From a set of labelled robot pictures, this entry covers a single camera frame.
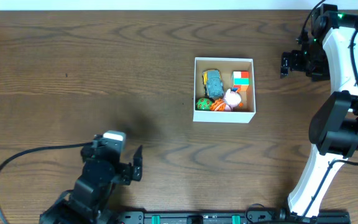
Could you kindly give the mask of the colourful puzzle cube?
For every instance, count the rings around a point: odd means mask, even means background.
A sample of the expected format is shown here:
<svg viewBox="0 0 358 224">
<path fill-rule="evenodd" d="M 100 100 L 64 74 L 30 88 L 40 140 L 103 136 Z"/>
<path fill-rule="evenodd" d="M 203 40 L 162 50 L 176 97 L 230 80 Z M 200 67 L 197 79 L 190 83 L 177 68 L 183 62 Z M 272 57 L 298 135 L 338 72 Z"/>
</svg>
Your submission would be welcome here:
<svg viewBox="0 0 358 224">
<path fill-rule="evenodd" d="M 233 71 L 232 73 L 232 91 L 247 91 L 250 79 L 248 71 Z"/>
</svg>

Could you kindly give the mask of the pink white duck toy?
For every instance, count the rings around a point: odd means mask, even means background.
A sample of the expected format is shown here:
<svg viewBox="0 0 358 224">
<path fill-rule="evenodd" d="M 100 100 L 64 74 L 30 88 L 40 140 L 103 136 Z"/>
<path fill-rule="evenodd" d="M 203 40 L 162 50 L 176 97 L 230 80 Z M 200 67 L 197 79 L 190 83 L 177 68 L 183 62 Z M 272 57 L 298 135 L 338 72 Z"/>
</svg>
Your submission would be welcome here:
<svg viewBox="0 0 358 224">
<path fill-rule="evenodd" d="M 234 111 L 234 108 L 239 106 L 241 101 L 242 98 L 238 92 L 228 89 L 223 96 L 223 102 L 225 104 L 224 111 Z"/>
</svg>

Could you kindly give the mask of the yellow grey toy truck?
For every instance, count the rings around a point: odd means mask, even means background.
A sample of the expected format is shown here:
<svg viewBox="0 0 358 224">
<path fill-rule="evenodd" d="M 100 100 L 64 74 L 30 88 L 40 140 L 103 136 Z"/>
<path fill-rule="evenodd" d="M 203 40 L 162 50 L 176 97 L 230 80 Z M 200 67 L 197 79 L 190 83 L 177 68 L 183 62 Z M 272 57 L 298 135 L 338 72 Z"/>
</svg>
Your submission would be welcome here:
<svg viewBox="0 0 358 224">
<path fill-rule="evenodd" d="M 205 70 L 202 73 L 204 93 L 210 98 L 220 98 L 224 95 L 223 83 L 219 70 Z"/>
</svg>

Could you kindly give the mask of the orange round spinner toy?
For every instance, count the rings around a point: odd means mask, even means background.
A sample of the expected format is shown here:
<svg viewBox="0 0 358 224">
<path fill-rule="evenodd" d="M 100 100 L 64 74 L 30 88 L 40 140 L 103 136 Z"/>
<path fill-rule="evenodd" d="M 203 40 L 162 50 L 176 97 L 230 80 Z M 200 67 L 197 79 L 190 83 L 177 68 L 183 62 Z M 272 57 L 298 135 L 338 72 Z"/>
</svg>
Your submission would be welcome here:
<svg viewBox="0 0 358 224">
<path fill-rule="evenodd" d="M 211 105 L 210 110 L 211 111 L 224 111 L 226 109 L 227 104 L 224 102 L 222 98 L 217 99 L 214 101 L 214 103 Z"/>
</svg>

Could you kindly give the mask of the green number ball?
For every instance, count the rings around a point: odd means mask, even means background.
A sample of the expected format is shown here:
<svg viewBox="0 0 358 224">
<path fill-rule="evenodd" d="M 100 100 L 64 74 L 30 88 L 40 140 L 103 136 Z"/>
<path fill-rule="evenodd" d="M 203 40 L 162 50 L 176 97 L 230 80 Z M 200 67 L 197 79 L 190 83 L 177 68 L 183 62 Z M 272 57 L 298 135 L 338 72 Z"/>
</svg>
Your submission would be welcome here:
<svg viewBox="0 0 358 224">
<path fill-rule="evenodd" d="M 210 98 L 199 98 L 196 100 L 195 109 L 200 111 L 210 111 L 213 103 L 214 101 Z"/>
</svg>

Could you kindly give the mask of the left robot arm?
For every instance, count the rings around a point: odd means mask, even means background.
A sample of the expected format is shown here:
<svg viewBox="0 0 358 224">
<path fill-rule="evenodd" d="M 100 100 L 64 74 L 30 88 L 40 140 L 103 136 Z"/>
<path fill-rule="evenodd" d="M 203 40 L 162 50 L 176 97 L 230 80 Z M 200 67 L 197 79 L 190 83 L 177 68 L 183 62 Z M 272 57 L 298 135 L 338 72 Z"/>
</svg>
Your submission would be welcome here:
<svg viewBox="0 0 358 224">
<path fill-rule="evenodd" d="M 108 200 L 117 185 L 130 185 L 142 178 L 142 150 L 139 146 L 132 163 L 121 163 L 126 135 L 104 133 L 83 146 L 82 174 L 74 188 L 62 192 L 58 200 L 40 215 L 40 223 L 118 223 L 118 213 L 108 208 Z"/>
</svg>

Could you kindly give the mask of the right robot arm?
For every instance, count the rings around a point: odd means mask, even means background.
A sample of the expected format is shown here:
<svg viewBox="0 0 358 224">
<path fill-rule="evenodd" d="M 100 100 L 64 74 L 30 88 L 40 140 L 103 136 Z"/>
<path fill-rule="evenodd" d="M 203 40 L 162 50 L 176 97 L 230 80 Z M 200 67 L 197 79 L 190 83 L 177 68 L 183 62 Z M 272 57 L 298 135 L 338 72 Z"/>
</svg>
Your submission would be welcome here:
<svg viewBox="0 0 358 224">
<path fill-rule="evenodd" d="M 344 216 L 320 214 L 322 199 L 350 157 L 358 151 L 358 15 L 339 12 L 320 1 L 310 11 L 297 38 L 300 50 L 282 53 L 281 78 L 303 72 L 314 82 L 328 80 L 331 94 L 313 116 L 308 136 L 311 152 L 296 187 L 287 197 L 286 221 L 344 223 Z"/>
</svg>

